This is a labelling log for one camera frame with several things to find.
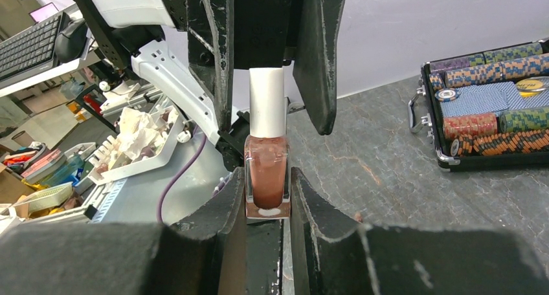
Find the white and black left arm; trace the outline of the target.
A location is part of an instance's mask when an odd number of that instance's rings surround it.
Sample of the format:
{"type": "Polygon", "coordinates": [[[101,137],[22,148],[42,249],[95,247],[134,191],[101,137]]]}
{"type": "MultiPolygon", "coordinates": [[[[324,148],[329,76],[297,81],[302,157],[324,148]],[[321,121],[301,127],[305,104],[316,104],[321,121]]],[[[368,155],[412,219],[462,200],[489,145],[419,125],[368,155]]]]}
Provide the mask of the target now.
{"type": "Polygon", "coordinates": [[[311,123],[333,130],[345,0],[73,0],[116,67],[160,89],[233,170],[249,116],[232,110],[236,69],[291,65],[311,123]]]}

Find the white nail polish cap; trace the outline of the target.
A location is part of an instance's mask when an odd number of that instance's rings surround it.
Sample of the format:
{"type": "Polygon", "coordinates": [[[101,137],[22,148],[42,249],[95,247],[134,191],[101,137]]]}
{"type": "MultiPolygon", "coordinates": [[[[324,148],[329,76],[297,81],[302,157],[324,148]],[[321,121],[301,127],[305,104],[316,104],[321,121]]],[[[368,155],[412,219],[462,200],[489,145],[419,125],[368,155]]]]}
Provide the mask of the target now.
{"type": "Polygon", "coordinates": [[[252,68],[250,76],[250,134],[278,138],[286,134],[286,99],[282,68],[252,68]]]}

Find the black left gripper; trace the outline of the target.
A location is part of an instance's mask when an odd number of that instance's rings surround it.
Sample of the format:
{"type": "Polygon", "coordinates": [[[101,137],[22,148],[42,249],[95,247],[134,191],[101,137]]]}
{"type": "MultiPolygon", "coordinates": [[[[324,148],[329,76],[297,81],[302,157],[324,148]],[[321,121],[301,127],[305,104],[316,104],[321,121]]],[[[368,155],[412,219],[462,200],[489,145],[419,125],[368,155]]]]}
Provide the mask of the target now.
{"type": "Polygon", "coordinates": [[[234,68],[289,65],[297,47],[293,77],[302,101],[317,133],[331,134],[345,0],[162,1],[188,34],[189,69],[214,104],[219,130],[231,127],[234,68]]]}

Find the pink nail polish bottle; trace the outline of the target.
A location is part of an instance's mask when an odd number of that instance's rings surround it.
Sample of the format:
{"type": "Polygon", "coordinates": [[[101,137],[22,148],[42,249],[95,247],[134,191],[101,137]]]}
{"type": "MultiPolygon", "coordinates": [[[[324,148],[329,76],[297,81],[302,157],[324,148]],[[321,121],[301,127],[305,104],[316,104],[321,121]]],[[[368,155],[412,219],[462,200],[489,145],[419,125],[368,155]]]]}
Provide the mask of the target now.
{"type": "Polygon", "coordinates": [[[286,137],[248,136],[245,143],[245,204],[249,219],[290,216],[289,143],[286,137]]]}

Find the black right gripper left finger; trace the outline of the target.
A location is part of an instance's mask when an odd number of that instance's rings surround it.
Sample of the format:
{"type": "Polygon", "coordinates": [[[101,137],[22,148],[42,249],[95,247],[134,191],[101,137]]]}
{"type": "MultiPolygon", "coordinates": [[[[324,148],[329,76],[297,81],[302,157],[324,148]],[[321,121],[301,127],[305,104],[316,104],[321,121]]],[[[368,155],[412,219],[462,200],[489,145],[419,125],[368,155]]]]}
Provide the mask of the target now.
{"type": "Polygon", "coordinates": [[[171,226],[25,223],[1,236],[2,294],[243,294],[244,170],[171,226]]]}

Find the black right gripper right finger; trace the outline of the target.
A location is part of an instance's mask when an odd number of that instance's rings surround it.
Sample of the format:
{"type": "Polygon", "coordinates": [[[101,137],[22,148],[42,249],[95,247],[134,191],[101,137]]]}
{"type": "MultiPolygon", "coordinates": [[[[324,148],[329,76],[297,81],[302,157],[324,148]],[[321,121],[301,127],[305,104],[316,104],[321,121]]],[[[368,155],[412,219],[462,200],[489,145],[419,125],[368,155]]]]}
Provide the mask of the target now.
{"type": "Polygon", "coordinates": [[[360,223],[291,170],[297,294],[547,294],[530,245],[493,227],[360,223]]]}

